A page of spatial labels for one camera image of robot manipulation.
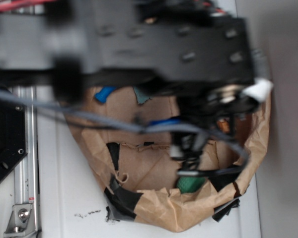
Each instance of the black mounting plate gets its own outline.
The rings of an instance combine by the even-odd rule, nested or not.
[[[0,183],[26,154],[25,107],[0,101]]]

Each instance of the teal object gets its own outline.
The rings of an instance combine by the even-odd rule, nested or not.
[[[134,87],[134,92],[135,92],[135,95],[137,97],[138,104],[144,104],[146,101],[148,101],[149,99],[151,99],[150,96],[148,96],[147,94],[143,93],[143,91],[141,91],[137,87]]]
[[[181,177],[178,180],[177,188],[182,193],[193,193],[199,190],[207,179],[204,177]]]

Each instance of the black plastic part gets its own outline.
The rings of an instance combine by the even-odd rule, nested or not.
[[[0,183],[27,153],[24,109],[0,102]]]
[[[181,118],[202,128],[208,128],[220,117],[254,112],[258,102],[250,97],[240,97],[230,103],[223,104],[221,98],[209,101],[206,93],[198,97],[177,97]]]

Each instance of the bolt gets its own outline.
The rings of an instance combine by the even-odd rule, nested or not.
[[[178,36],[187,36],[190,33],[191,28],[189,26],[181,26],[177,29]]]
[[[157,17],[150,17],[145,20],[145,23],[148,25],[154,24],[158,20]]]
[[[111,36],[111,35],[115,34],[115,29],[111,25],[104,25],[98,29],[98,33],[101,36]]]
[[[21,106],[16,106],[15,109],[16,109],[17,111],[20,112],[20,111],[22,111],[23,107],[21,107]]]
[[[30,213],[26,209],[21,209],[19,211],[18,215],[21,220],[26,220],[29,217]]]
[[[225,36],[226,38],[228,39],[231,39],[231,38],[234,38],[236,37],[238,34],[237,34],[237,31],[235,28],[231,28],[231,29],[228,29],[225,31]]]
[[[19,233],[19,232],[21,232],[21,231],[22,231],[22,229],[21,229],[20,226],[16,226],[16,227],[13,227],[13,228],[12,228],[12,232],[14,232],[14,233]]]
[[[229,57],[231,63],[240,63],[244,60],[244,55],[242,52],[236,52]]]
[[[181,56],[183,62],[191,62],[195,60],[196,54],[195,52],[188,52]]]
[[[128,35],[129,35],[130,37],[132,37],[132,38],[140,37],[140,36],[142,36],[143,34],[144,34],[143,29],[140,28],[140,27],[137,27],[137,26],[131,28],[130,31],[129,31],[129,33],[128,33]]]

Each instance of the black tape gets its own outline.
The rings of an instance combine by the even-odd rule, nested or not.
[[[228,202],[228,203],[224,204],[223,206],[216,208],[216,209],[219,209],[219,211],[216,212],[216,213],[212,216],[212,218],[213,218],[215,221],[220,222],[220,220],[221,220],[225,215],[229,215],[230,210],[231,210],[232,208],[239,207],[239,203],[240,203],[239,199],[236,198],[236,199],[232,200],[231,202]]]
[[[108,143],[107,144],[109,153],[111,155],[111,159],[114,163],[115,170],[119,169],[119,151],[120,151],[120,144],[118,143]]]
[[[145,142],[144,146],[150,146],[150,145],[154,145],[154,142]]]
[[[107,147],[113,160],[115,170],[118,170],[120,145],[117,143],[108,143]],[[110,209],[110,219],[133,221],[136,217],[134,209],[142,193],[135,193],[122,188],[113,175],[109,186],[114,192],[114,194],[112,194],[109,189],[105,189],[105,197]]]
[[[122,188],[114,176],[110,181],[110,188],[114,194],[106,188],[105,195],[111,210],[111,219],[133,221],[136,217],[134,209],[142,193],[135,193]]]
[[[237,179],[237,177],[239,176],[239,174],[240,173],[231,174],[231,175],[221,175],[221,176],[209,178],[209,180],[212,183],[212,185],[214,186],[214,188],[217,190],[217,192],[219,192],[225,186],[234,182]],[[239,203],[240,203],[240,201],[237,197],[222,206],[214,208],[214,215],[212,216],[212,218],[215,221],[219,222],[225,215],[229,215],[229,212],[232,208],[239,207]]]

